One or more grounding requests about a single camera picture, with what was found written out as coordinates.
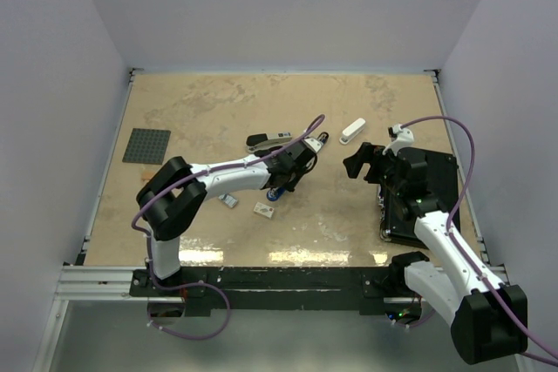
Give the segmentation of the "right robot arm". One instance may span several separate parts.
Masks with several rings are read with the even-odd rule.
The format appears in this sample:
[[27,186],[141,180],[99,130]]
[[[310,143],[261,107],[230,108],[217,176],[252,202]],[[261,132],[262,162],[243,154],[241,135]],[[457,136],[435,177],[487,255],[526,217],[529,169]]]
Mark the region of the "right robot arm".
[[393,257],[391,291],[424,297],[468,364],[525,352],[527,296],[490,270],[448,212],[459,194],[453,156],[413,147],[393,152],[364,142],[343,164],[351,179],[369,166],[364,181],[379,188],[385,226],[414,235],[441,264],[436,268],[420,252]]

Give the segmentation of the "blue black stapler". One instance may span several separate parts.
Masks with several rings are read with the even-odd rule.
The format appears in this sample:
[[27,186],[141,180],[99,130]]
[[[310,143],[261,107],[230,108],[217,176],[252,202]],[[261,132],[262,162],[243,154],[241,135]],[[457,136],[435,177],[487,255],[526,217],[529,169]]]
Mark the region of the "blue black stapler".
[[[316,138],[320,141],[323,142],[323,145],[325,145],[329,139],[329,134],[327,132],[320,132],[319,135],[317,137],[312,137],[312,138]],[[317,163],[317,158],[314,158],[311,162],[309,162],[306,165],[306,172],[311,172],[314,168],[314,166]],[[277,201],[281,198],[281,196],[287,191],[287,189],[284,186],[281,187],[276,187],[276,188],[270,188],[267,191],[267,199],[269,201]]]

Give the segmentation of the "white staple box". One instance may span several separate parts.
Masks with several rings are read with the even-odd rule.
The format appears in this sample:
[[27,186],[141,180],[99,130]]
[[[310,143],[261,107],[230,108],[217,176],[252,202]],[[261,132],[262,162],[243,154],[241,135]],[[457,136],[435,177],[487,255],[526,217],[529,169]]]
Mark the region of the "white staple box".
[[261,215],[267,219],[272,219],[275,213],[275,208],[263,204],[262,202],[256,202],[254,206],[254,213]]

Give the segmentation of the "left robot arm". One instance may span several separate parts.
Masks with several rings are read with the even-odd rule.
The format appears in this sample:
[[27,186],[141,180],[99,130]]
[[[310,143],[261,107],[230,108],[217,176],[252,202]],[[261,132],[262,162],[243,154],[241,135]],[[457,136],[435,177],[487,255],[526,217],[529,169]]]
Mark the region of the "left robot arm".
[[245,190],[295,190],[317,162],[317,151],[308,141],[284,148],[260,151],[242,159],[218,164],[188,164],[175,157],[161,167],[139,191],[139,220],[148,229],[150,285],[161,295],[174,294],[180,287],[180,237],[190,228],[202,204],[223,194]]

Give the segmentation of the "silver black stapler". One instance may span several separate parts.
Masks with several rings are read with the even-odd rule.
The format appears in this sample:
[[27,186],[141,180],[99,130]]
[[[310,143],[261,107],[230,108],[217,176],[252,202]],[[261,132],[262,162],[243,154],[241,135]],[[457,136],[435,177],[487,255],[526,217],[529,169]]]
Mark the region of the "silver black stapler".
[[273,150],[293,139],[290,132],[263,132],[247,136],[245,146],[248,153]]

